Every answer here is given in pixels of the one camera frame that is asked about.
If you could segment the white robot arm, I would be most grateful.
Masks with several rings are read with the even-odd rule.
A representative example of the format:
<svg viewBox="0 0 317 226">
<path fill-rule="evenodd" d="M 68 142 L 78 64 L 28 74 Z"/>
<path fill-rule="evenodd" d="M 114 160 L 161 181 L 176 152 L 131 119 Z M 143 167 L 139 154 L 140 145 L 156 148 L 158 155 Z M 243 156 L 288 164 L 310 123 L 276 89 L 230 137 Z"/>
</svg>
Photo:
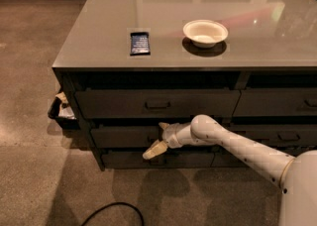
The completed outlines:
<svg viewBox="0 0 317 226">
<path fill-rule="evenodd" d="M 161 138 L 144 153 L 150 160 L 169 149 L 219 145 L 282 191 L 278 226 L 317 226 L 317 151 L 294 157 L 233 133 L 207 115 L 186 124 L 161 123 Z"/>
</svg>

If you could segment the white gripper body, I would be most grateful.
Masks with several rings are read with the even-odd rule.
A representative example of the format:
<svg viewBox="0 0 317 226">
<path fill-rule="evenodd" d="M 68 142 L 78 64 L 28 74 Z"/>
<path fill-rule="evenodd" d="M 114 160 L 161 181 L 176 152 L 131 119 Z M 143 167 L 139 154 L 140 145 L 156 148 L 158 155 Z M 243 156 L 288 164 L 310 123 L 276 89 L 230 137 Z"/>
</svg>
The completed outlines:
<svg viewBox="0 0 317 226">
<path fill-rule="evenodd" d="M 177 134 L 183 128 L 182 124 L 169 124 L 167 129 L 162 130 L 162 140 L 166 142 L 169 148 L 177 149 L 181 148 L 182 144 L 178 141 Z"/>
</svg>

